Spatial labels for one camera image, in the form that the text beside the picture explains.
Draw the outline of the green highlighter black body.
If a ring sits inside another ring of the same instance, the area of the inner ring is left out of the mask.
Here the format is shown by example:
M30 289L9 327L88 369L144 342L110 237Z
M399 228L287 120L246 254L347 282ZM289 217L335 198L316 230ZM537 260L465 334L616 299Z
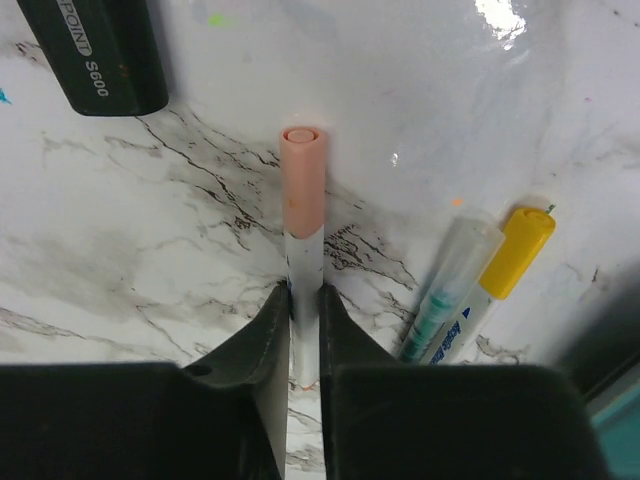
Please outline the green highlighter black body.
M20 1L71 107L94 117L155 113L169 101L145 1Z

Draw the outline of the teal acrylic marker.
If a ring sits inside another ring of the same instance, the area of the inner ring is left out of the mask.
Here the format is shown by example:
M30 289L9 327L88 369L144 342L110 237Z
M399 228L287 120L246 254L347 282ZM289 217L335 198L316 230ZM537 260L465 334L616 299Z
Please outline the teal acrylic marker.
M423 359L439 330L454 315L504 239L494 218L484 211L468 210L453 221L443 242L436 275L400 347L400 361L413 364Z

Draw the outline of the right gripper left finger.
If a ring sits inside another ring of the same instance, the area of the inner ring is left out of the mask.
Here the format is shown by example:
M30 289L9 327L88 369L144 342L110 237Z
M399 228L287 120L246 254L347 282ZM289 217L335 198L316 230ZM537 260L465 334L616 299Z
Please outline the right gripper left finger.
M10 365L1 370L5 479L280 479L289 293L188 366Z

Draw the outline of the yellow capped marker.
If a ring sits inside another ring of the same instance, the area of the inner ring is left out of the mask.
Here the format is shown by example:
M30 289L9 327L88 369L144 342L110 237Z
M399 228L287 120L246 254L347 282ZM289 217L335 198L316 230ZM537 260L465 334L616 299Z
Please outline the yellow capped marker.
M457 363L475 343L486 321L518 284L548 239L556 222L546 210L522 207L506 222L505 240L478 282L444 324L422 362Z

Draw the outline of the pink capped white pen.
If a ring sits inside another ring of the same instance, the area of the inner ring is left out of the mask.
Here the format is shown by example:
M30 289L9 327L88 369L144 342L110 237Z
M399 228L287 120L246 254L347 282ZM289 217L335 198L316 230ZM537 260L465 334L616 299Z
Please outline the pink capped white pen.
M316 127L289 127L279 147L293 369L297 384L309 389L319 379L328 137Z

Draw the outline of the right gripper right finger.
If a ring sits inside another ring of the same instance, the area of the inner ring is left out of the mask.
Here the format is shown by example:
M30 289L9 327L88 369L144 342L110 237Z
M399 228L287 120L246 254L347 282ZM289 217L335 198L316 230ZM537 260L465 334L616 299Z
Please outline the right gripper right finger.
M406 365L319 294L320 390L331 479L606 479L584 404L537 366Z

